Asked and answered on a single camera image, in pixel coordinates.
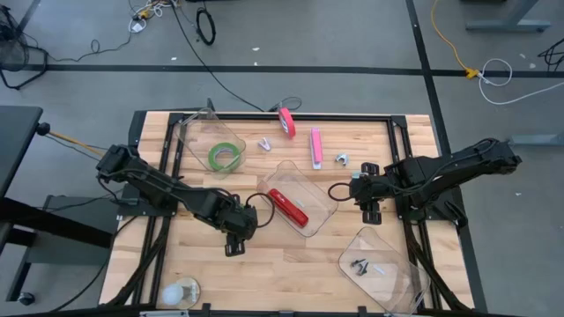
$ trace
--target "transparent plastic bin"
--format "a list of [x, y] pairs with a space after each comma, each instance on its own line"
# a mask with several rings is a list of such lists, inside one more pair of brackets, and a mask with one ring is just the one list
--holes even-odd
[[[359, 274], [355, 261], [366, 260]], [[388, 313], [411, 315], [430, 285], [425, 270], [407, 261], [371, 227], [362, 228], [338, 259], [339, 268]]]
[[229, 174], [245, 160], [247, 145], [210, 108], [203, 108], [181, 123], [180, 142], [211, 172]]
[[294, 206], [308, 216], [308, 223], [299, 227], [282, 211], [276, 208], [280, 216], [304, 237], [311, 237], [337, 210], [338, 203], [329, 198], [316, 184], [300, 172], [298, 167], [289, 160], [282, 161], [276, 170], [268, 174], [258, 184], [258, 191], [267, 194], [271, 189], [277, 189], [288, 198]]

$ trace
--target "wooden table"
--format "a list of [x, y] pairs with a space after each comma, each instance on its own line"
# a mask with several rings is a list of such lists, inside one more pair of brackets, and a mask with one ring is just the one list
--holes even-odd
[[[145, 117], [138, 149], [141, 157], [155, 167], [160, 161], [167, 119], [168, 112], [148, 112]], [[436, 156], [429, 117], [407, 115], [406, 119], [413, 154]], [[283, 160], [292, 160], [323, 190], [338, 181], [348, 182], [351, 172], [360, 170], [363, 162], [375, 162], [380, 166], [392, 163], [390, 140], [382, 122], [299, 121], [293, 140], [283, 133], [278, 120], [226, 120], [225, 123], [246, 141], [246, 161], [235, 173], [217, 180], [185, 150], [180, 175], [190, 186], [222, 187], [239, 194], [244, 201], [256, 192], [257, 183]], [[312, 169], [308, 140], [312, 127], [322, 131], [322, 170]], [[399, 131], [396, 132], [398, 147], [402, 149]], [[271, 140], [270, 152], [257, 146], [264, 136]], [[175, 139], [172, 149], [176, 147]], [[334, 161], [340, 152], [349, 154], [348, 166]], [[171, 153], [167, 165], [169, 174], [173, 159]], [[335, 195], [345, 196], [345, 189], [340, 193], [336, 191]], [[269, 207], [261, 199], [253, 203], [258, 208], [259, 223], [262, 223], [268, 217]], [[395, 204], [386, 200], [381, 206], [382, 225], [372, 227], [400, 254], [406, 254], [404, 230], [397, 219]], [[113, 298], [138, 265], [146, 222], [146, 217], [136, 219], [115, 239], [100, 303]], [[200, 309], [203, 303], [211, 303], [214, 310], [356, 312], [358, 306], [366, 306], [369, 312], [383, 312], [340, 272], [337, 265], [339, 255], [364, 226], [359, 208], [353, 201], [340, 203], [337, 212], [308, 239], [297, 234], [277, 215], [267, 227], [257, 229], [252, 240], [246, 241], [246, 254], [227, 258], [224, 255], [225, 234], [195, 220], [191, 213], [180, 207], [168, 235], [160, 289], [179, 277], [193, 276], [202, 287], [202, 296], [193, 307], [195, 309]], [[473, 306], [455, 226], [448, 221], [427, 221], [427, 227], [435, 267], [461, 301]], [[145, 279], [145, 300], [150, 280]], [[158, 307], [170, 308], [160, 302]]]

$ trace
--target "yellow cable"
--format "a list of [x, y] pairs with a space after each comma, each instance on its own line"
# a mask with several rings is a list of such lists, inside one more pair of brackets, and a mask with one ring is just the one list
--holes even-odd
[[455, 52], [456, 61], [458, 62], [458, 64], [460, 64], [460, 66], [462, 66], [462, 68], [464, 68], [464, 70], [466, 70], [466, 77], [468, 79], [471, 79], [471, 78], [478, 75], [479, 70], [474, 70], [474, 69], [471, 69], [469, 67], [466, 67], [466, 65], [464, 65], [464, 63], [462, 63], [462, 61], [460, 60], [460, 57], [458, 57], [458, 51], [456, 50], [455, 45], [452, 44], [444, 35], [442, 35], [441, 31], [439, 31], [439, 29], [437, 28], [437, 25], [434, 22], [434, 9], [436, 8], [438, 3], [439, 3], [439, 0], [434, 0], [433, 8], [431, 9], [431, 23], [433, 24], [433, 28], [437, 32], [437, 34], [439, 34], [441, 39], [443, 41], [445, 41], [447, 44], [449, 44], [449, 46]]
[[91, 148], [90, 146], [83, 144], [82, 142], [78, 141], [77, 139], [73, 139], [72, 137], [68, 137], [68, 136], [65, 136], [65, 135], [62, 135], [62, 134], [58, 134], [56, 132], [49, 132], [49, 134], [51, 136], [58, 137], [61, 140], [64, 140], [66, 142], [70, 142], [72, 144], [82, 146], [83, 148], [87, 149], [88, 151], [91, 151], [92, 153], [98, 154], [100, 156], [104, 156], [100, 151], [96, 151], [95, 149]]

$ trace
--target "green tape roll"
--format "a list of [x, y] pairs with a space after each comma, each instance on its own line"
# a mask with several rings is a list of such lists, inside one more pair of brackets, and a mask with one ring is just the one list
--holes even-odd
[[[226, 166], [222, 166], [218, 164], [216, 159], [220, 153], [225, 152], [231, 153], [235, 159], [233, 160], [233, 162], [227, 164]], [[224, 142], [217, 144], [216, 146], [211, 148], [211, 150], [208, 152], [208, 162], [210, 163], [210, 166], [214, 171], [231, 172], [235, 168], [237, 168], [237, 166], [239, 166], [239, 162], [241, 160], [240, 154], [241, 153], [239, 152], [239, 149], [235, 145]]]

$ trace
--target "tape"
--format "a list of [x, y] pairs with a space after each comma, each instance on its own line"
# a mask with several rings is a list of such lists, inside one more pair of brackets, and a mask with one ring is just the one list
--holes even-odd
[[[233, 155], [234, 160], [227, 164], [226, 166], [222, 166], [218, 163], [218, 155], [221, 153], [230, 153]], [[237, 166], [239, 166], [239, 162], [241, 161], [241, 152], [239, 149], [228, 142], [217, 144], [216, 146], [212, 147], [211, 150], [208, 152], [208, 162], [210, 163], [211, 169], [214, 171], [222, 171], [222, 172], [231, 172]]]
[[278, 118], [282, 124], [282, 129], [290, 137], [293, 138], [296, 135], [296, 127], [293, 125], [292, 115], [288, 108], [281, 107], [278, 111]]

